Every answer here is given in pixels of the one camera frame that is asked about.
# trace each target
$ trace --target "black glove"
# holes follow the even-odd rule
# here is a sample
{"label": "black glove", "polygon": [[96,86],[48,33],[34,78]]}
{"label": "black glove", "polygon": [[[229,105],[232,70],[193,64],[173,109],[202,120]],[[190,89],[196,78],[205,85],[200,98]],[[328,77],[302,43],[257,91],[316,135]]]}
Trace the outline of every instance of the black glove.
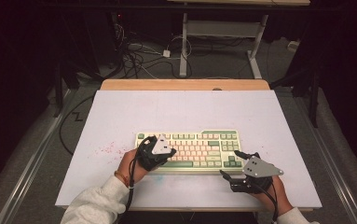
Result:
{"label": "black glove", "polygon": [[163,165],[167,162],[168,158],[171,158],[176,150],[172,148],[170,153],[166,154],[153,154],[152,149],[154,148],[158,139],[155,136],[149,136],[143,140],[143,142],[138,146],[138,162],[141,166],[145,168],[147,171],[152,171],[156,167]]}

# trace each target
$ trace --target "robotic glove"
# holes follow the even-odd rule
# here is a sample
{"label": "robotic glove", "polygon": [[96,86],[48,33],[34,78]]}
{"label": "robotic glove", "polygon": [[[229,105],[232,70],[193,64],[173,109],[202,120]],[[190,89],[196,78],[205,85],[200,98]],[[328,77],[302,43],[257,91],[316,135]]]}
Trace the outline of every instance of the robotic glove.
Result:
{"label": "robotic glove", "polygon": [[167,162],[176,150],[170,148],[167,144],[164,134],[161,134],[157,139],[155,136],[146,137],[138,146],[138,162],[147,171],[152,171],[155,168]]}
{"label": "robotic glove", "polygon": [[243,172],[245,178],[232,178],[226,172],[220,170],[222,177],[230,184],[233,192],[245,192],[258,194],[267,191],[273,183],[273,175],[282,175],[283,171],[272,164],[260,160],[259,154],[245,154],[238,150],[234,151],[236,156],[248,160]]}

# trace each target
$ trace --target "table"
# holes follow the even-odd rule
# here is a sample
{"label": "table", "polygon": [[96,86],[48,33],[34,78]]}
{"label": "table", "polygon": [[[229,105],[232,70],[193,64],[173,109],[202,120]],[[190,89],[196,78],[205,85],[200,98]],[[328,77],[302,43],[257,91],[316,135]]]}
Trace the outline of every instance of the table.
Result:
{"label": "table", "polygon": [[[281,179],[294,206],[302,210],[322,206],[267,82],[208,79],[106,80],[94,98],[56,205],[66,207],[83,189],[103,184],[124,152],[133,148],[136,133],[201,128],[238,130],[243,150],[257,151],[263,160],[283,169]],[[135,186],[130,210],[259,211],[263,207],[248,194],[233,193],[220,175],[148,175]]]}
{"label": "table", "polygon": [[[170,0],[173,2],[208,3],[208,4],[239,4],[239,5],[261,5],[261,6],[308,6],[309,0]],[[249,64],[252,68],[254,78],[262,78],[256,62],[256,53],[266,28],[268,15],[263,15],[260,22],[236,22],[236,21],[190,21],[187,13],[183,17],[182,51],[180,61],[180,77],[186,77],[187,66],[187,36],[188,35],[211,35],[232,37],[254,37],[254,45],[247,51]]]}

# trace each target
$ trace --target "keyboard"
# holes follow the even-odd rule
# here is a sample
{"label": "keyboard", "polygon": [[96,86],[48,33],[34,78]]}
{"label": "keyboard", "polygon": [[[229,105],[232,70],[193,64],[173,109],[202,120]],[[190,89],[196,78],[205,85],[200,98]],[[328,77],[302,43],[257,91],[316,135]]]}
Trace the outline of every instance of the keyboard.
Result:
{"label": "keyboard", "polygon": [[[148,136],[162,133],[137,133],[135,147]],[[220,175],[223,170],[230,175],[241,175],[244,161],[234,150],[240,149],[237,131],[207,130],[199,133],[163,133],[171,148],[177,150],[168,161],[150,174]]]}

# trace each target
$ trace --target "ink mark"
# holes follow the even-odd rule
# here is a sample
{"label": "ink mark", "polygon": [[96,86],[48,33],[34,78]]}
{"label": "ink mark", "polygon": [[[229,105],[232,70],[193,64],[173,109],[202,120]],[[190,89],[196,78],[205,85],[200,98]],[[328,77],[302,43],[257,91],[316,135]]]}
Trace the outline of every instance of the ink mark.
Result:
{"label": "ink mark", "polygon": [[76,115],[76,120],[75,121],[83,121],[83,119],[79,118],[79,112],[73,112],[71,114]]}

